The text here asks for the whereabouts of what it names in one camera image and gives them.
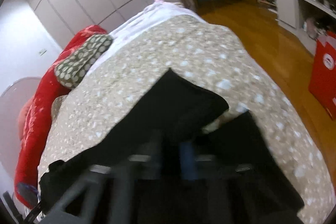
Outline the black pants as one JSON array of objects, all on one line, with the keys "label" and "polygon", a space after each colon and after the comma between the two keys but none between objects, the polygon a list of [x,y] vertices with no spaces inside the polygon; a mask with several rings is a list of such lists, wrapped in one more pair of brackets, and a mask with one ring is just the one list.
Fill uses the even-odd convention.
[{"label": "black pants", "polygon": [[259,223],[300,223],[303,200],[270,154],[251,113],[244,112],[211,133],[202,131],[228,108],[221,96],[168,70],[98,145],[51,164],[40,182],[43,213],[46,216],[91,166],[115,166],[133,155],[149,155],[160,164],[159,178],[140,182],[138,196],[150,203],[151,223],[181,223],[181,143],[224,141],[255,169]]}]

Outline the red blanket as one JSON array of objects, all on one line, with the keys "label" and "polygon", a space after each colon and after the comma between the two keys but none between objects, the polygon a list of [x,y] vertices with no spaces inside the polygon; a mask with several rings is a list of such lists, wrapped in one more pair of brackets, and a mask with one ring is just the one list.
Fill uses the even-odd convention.
[{"label": "red blanket", "polygon": [[29,209],[38,203],[38,166],[52,124],[52,103],[56,98],[70,92],[57,81],[54,68],[90,36],[106,33],[106,30],[98,25],[91,25],[79,31],[41,78],[33,96],[23,127],[21,150],[14,178],[15,196]]}]

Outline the pink pillow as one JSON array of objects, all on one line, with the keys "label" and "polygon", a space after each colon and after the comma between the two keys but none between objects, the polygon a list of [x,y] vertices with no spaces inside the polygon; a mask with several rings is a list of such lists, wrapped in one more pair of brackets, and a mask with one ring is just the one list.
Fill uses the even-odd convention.
[{"label": "pink pillow", "polygon": [[19,140],[22,140],[23,138],[23,129],[25,126],[26,116],[28,114],[28,111],[30,109],[30,106],[33,102],[33,97],[31,97],[21,108],[19,115],[18,115],[18,137]]}]

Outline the green polka dot pillow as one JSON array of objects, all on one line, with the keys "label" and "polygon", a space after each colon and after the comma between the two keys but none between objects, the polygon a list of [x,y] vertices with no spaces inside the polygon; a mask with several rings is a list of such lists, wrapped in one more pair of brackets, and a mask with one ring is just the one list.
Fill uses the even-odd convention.
[{"label": "green polka dot pillow", "polygon": [[94,34],[77,50],[56,65],[54,74],[57,81],[69,89],[76,88],[92,65],[113,44],[108,34]]}]

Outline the red box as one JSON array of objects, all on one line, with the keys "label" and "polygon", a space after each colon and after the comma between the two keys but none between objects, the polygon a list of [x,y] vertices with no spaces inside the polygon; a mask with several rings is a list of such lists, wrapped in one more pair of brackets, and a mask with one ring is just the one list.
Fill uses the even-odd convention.
[{"label": "red box", "polygon": [[317,39],[309,91],[335,120],[335,33]]}]

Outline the beige speckled quilt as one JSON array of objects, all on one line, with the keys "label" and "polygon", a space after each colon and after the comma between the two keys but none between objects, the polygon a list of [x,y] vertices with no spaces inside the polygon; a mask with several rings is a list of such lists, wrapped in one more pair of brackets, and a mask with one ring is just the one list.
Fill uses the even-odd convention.
[{"label": "beige speckled quilt", "polygon": [[169,68],[222,96],[224,118],[249,110],[280,168],[302,197],[304,223],[323,223],[335,193],[323,156],[290,100],[223,26],[180,15],[150,28],[86,75],[62,102],[38,174],[55,160],[92,147],[131,110]]}]

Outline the round white headboard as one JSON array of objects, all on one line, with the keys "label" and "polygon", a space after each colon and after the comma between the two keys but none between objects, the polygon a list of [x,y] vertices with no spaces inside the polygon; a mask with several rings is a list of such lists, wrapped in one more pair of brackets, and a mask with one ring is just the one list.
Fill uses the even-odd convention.
[{"label": "round white headboard", "polygon": [[14,178],[21,141],[18,137],[18,117],[24,104],[35,94],[39,77],[25,77],[11,84],[1,95],[1,164]]}]

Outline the white bed sheet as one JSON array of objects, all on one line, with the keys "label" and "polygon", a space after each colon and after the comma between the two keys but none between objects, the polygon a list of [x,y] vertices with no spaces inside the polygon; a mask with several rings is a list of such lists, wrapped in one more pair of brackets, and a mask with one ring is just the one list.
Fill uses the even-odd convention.
[{"label": "white bed sheet", "polygon": [[179,15],[192,16],[199,22],[205,21],[192,10],[183,6],[180,2],[165,2],[155,0],[151,5],[145,7],[141,12],[131,17],[121,26],[109,33],[113,38],[110,48],[100,56],[91,66],[87,75],[93,73],[102,63],[113,56],[118,50],[134,40],[148,29],[159,25],[170,18]]}]

